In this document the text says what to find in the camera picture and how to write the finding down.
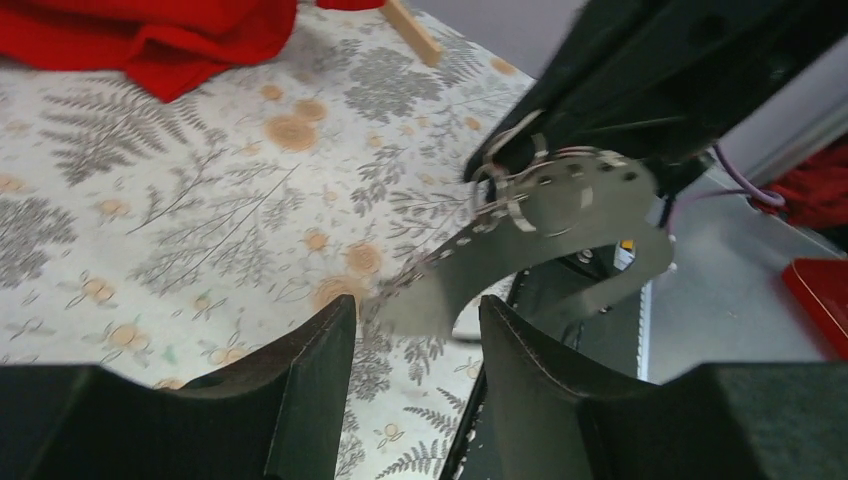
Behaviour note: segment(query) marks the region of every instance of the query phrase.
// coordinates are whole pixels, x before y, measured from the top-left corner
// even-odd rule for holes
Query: red object
[[[782,213],[791,225],[814,229],[848,225],[848,144],[822,150],[766,188],[783,195],[786,205],[755,205],[768,213]]]
[[[783,281],[839,356],[848,360],[848,260],[799,258],[783,271]]]
[[[49,70],[120,69],[170,102],[230,67],[276,56],[296,14],[297,0],[0,0],[0,55]]]

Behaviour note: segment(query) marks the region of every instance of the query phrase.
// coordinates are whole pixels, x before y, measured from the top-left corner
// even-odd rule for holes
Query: leaf pattern
[[[0,363],[179,388],[469,221],[465,158],[531,79],[420,9],[437,68],[377,11],[298,9],[278,57],[169,104],[0,64]],[[473,383],[455,370],[480,359],[359,325],[336,478],[437,478]]]

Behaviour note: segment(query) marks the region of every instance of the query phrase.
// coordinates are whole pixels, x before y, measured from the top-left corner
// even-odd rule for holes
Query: floral pattern
[[[308,3],[276,59],[171,104],[118,74],[0,64],[0,363],[180,388],[470,220],[464,160],[530,79],[420,11],[435,69],[379,12]],[[337,478],[438,477],[480,363],[358,339]]]

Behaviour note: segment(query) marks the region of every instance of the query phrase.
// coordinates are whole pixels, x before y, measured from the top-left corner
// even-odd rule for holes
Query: red plastic container
[[[799,258],[782,276],[839,356],[848,360],[848,260]]]

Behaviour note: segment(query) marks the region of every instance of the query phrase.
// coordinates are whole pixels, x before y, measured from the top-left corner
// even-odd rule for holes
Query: wooden stick
[[[442,59],[442,46],[433,40],[430,33],[415,20],[400,0],[386,0],[386,5],[380,11],[425,65],[435,67],[439,64]]]

